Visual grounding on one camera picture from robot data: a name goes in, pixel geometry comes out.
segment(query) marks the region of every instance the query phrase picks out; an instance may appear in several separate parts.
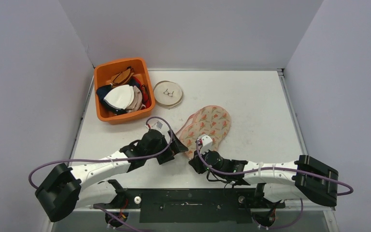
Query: orange bin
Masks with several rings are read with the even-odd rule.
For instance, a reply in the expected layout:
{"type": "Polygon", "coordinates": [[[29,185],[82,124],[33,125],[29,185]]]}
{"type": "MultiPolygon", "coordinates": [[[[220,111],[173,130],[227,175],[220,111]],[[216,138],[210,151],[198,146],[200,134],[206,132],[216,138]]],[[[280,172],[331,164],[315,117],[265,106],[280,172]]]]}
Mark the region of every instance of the orange bin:
{"type": "Polygon", "coordinates": [[[108,122],[112,125],[120,124],[151,115],[151,111],[156,105],[156,100],[154,99],[154,93],[150,82],[150,77],[148,75],[146,62],[142,58],[126,58],[126,59],[117,59],[105,64],[101,64],[95,68],[94,71],[94,82],[95,90],[99,87],[110,84],[110,78],[113,75],[116,75],[119,72],[122,72],[127,69],[128,66],[134,68],[134,75],[142,85],[145,85],[147,92],[150,96],[150,107],[139,110],[136,112],[131,112],[123,115],[114,115],[112,112],[108,111],[100,104],[99,97],[96,95],[96,111],[97,117],[103,121],[108,122]]]}

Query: white wall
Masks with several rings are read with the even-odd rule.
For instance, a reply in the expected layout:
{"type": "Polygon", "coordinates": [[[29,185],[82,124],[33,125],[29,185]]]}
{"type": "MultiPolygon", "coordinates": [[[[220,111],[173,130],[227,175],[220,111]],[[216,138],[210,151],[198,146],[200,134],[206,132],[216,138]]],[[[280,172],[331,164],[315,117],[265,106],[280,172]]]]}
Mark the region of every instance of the white wall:
{"type": "Polygon", "coordinates": [[[371,1],[325,0],[285,76],[309,154],[355,188],[341,231],[371,231],[371,1]]]}
{"type": "Polygon", "coordinates": [[[95,65],[282,68],[322,0],[59,0],[95,65]]]}
{"type": "Polygon", "coordinates": [[[0,1],[0,232],[41,231],[28,173],[69,156],[92,72],[59,2],[0,1]]]}

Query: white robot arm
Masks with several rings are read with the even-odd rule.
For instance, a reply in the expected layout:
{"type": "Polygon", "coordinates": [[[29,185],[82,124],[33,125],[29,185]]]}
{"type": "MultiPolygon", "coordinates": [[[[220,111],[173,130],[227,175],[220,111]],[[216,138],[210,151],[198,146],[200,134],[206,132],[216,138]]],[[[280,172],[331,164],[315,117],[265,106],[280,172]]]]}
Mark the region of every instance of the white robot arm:
{"type": "Polygon", "coordinates": [[[173,160],[175,154],[188,151],[171,131],[168,134],[172,140],[167,141],[161,126],[157,122],[141,140],[133,141],[93,163],[55,166],[35,192],[49,219],[56,222],[75,208],[110,203],[123,188],[116,180],[105,179],[140,168],[147,159],[156,158],[159,164],[163,164],[173,160]]]}
{"type": "Polygon", "coordinates": [[[207,135],[199,137],[201,147],[189,162],[197,173],[209,171],[232,185],[256,185],[264,198],[272,203],[309,199],[319,205],[336,206],[338,185],[334,182],[338,180],[338,172],[322,162],[306,155],[284,163],[229,160],[211,150],[212,142],[207,135]],[[301,172],[311,172],[333,182],[301,172]]]}

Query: screw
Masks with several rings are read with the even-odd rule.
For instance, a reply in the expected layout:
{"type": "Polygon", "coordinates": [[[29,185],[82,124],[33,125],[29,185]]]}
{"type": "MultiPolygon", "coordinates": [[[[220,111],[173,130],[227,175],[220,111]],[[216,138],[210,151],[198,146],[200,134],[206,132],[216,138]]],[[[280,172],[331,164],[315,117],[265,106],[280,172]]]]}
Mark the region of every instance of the screw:
{"type": "Polygon", "coordinates": [[[240,196],[239,198],[238,198],[238,202],[239,203],[244,203],[244,200],[245,200],[245,197],[244,196],[240,196]]]}
{"type": "Polygon", "coordinates": [[[141,202],[142,202],[142,198],[141,197],[137,196],[137,197],[134,198],[134,203],[140,204],[141,202]]]}

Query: beige cloth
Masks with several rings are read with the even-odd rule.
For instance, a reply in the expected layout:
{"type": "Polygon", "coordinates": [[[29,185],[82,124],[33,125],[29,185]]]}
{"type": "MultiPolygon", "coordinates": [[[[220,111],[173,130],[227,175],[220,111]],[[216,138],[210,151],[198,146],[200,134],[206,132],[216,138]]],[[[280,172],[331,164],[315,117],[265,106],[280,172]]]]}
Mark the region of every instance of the beige cloth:
{"type": "Polygon", "coordinates": [[[209,105],[198,110],[195,114],[191,115],[187,121],[191,120],[191,124],[181,128],[179,137],[180,141],[188,147],[186,155],[189,158],[194,157],[196,150],[196,140],[202,135],[209,135],[213,139],[213,150],[216,151],[220,142],[228,134],[231,127],[231,117],[229,113],[222,107],[217,105],[209,105]]]}
{"type": "Polygon", "coordinates": [[[139,88],[137,88],[137,86],[133,86],[133,91],[134,91],[134,100],[126,108],[128,112],[138,111],[142,106],[142,100],[143,100],[142,92],[139,90],[139,88]]]}

